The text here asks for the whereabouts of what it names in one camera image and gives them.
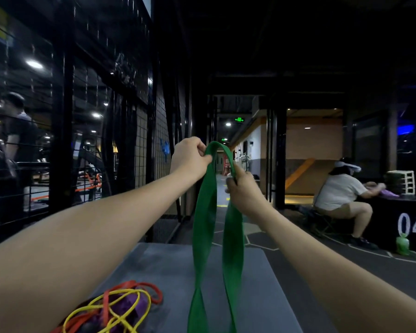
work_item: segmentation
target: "white t-shirt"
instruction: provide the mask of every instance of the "white t-shirt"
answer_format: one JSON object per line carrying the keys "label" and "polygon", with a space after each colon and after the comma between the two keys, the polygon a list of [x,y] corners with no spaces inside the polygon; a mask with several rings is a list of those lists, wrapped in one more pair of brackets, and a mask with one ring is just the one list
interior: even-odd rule
{"label": "white t-shirt", "polygon": [[329,175],[322,190],[314,198],[314,206],[324,210],[334,210],[355,201],[366,191],[364,185],[350,175]]}

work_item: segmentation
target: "white visor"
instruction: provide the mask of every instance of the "white visor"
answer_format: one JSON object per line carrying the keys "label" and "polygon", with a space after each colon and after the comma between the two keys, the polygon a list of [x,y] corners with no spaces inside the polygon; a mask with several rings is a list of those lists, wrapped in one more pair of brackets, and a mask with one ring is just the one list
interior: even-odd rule
{"label": "white visor", "polygon": [[334,167],[344,167],[344,166],[347,166],[347,167],[353,168],[353,169],[355,170],[355,172],[356,172],[356,173],[359,173],[359,172],[362,170],[362,168],[361,168],[361,167],[359,167],[359,166],[352,165],[352,164],[350,164],[350,163],[345,163],[345,162],[343,162],[343,161],[336,161],[336,162],[334,163]]}

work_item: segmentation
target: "gray exercise mat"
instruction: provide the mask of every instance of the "gray exercise mat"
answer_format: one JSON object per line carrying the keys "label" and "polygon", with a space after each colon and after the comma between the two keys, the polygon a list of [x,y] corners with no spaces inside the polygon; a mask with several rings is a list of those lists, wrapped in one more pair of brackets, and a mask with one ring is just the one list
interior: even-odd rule
{"label": "gray exercise mat", "polygon": [[[163,303],[152,305],[142,333],[185,333],[194,292],[191,246],[139,243],[94,296],[128,280],[157,285]],[[210,331],[228,332],[230,315],[223,287],[222,248],[213,246],[202,284]],[[299,323],[261,249],[245,248],[242,292],[237,307],[238,333],[302,333]]]}

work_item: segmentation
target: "black t-shirt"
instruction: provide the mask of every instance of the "black t-shirt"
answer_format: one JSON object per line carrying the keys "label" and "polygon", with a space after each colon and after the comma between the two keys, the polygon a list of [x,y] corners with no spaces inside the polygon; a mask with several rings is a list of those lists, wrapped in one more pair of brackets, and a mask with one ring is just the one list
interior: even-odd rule
{"label": "black t-shirt", "polygon": [[17,117],[7,117],[4,127],[6,136],[18,135],[20,137],[14,161],[37,161],[38,147],[36,142],[39,135],[39,128],[32,118],[22,112]]}

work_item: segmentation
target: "yellow resistance band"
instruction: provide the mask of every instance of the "yellow resistance band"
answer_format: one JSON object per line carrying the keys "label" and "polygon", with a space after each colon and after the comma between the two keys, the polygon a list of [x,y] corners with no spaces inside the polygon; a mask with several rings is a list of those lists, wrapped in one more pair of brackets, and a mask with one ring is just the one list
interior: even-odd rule
{"label": "yellow resistance band", "polygon": [[[123,330],[123,333],[126,333],[126,332],[129,332],[129,333],[137,333],[137,328],[143,322],[143,320],[145,319],[146,315],[150,311],[150,308],[151,308],[151,296],[145,290],[141,290],[141,289],[121,289],[121,290],[111,291],[110,292],[110,295],[112,295],[112,294],[120,294],[120,293],[124,293],[124,294],[121,297],[117,298],[115,301],[113,301],[113,302],[111,302],[109,304],[109,311],[112,314],[113,318],[108,322],[108,325],[106,325],[106,327],[104,329],[100,330],[98,333],[108,333],[111,328],[113,328],[114,326],[116,326],[118,324],[124,325],[125,328]],[[114,305],[114,304],[116,304],[116,303],[118,303],[119,301],[121,301],[128,294],[133,294],[133,293],[137,294],[137,299],[134,302],[134,304],[129,308],[129,310],[126,311],[125,314],[123,314],[121,316],[119,316],[116,313],[114,313],[114,311],[111,309],[111,306]],[[130,324],[128,324],[128,322],[125,319],[136,308],[137,304],[139,303],[141,293],[145,294],[146,297],[148,298],[148,307],[146,308],[146,311],[145,311],[144,315],[139,319],[139,321],[137,322],[137,324],[135,324],[134,327],[133,327]],[[101,299],[103,299],[103,294],[101,296],[98,296],[94,300],[92,300],[87,306],[80,307],[80,308],[74,310],[70,315],[68,315],[68,317],[66,318],[65,322],[63,323],[63,333],[67,333],[67,331],[66,331],[67,323],[77,313],[84,312],[84,311],[93,311],[95,309],[103,308],[103,305],[94,305],[96,302],[98,302]]]}

